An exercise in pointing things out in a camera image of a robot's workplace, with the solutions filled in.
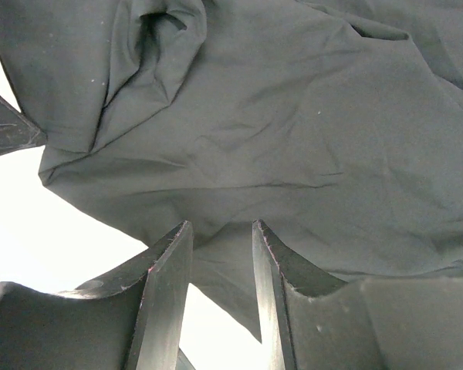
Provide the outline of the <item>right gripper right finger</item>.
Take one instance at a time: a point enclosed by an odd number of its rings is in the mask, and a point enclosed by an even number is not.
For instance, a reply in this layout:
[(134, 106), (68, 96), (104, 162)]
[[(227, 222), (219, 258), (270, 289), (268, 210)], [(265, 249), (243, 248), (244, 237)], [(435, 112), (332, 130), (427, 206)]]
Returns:
[(263, 220), (252, 224), (252, 255), (262, 347), (269, 369), (297, 369), (286, 285), (318, 297), (346, 282), (287, 247)]

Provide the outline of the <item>black trousers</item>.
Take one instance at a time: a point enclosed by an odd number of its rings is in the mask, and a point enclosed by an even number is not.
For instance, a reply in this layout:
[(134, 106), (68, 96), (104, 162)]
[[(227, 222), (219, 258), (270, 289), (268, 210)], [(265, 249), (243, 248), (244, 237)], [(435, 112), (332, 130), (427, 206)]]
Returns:
[(349, 281), (463, 276), (463, 1), (0, 1), (45, 188), (254, 336), (252, 222)]

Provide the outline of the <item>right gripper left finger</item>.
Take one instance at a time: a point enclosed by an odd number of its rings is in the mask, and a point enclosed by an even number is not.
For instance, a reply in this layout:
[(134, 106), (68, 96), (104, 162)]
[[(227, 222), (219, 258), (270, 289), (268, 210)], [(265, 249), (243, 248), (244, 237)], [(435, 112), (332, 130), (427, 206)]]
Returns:
[(193, 229), (178, 224), (155, 245), (120, 266), (59, 296), (104, 299), (143, 285), (125, 369), (192, 369), (179, 347), (191, 276)]

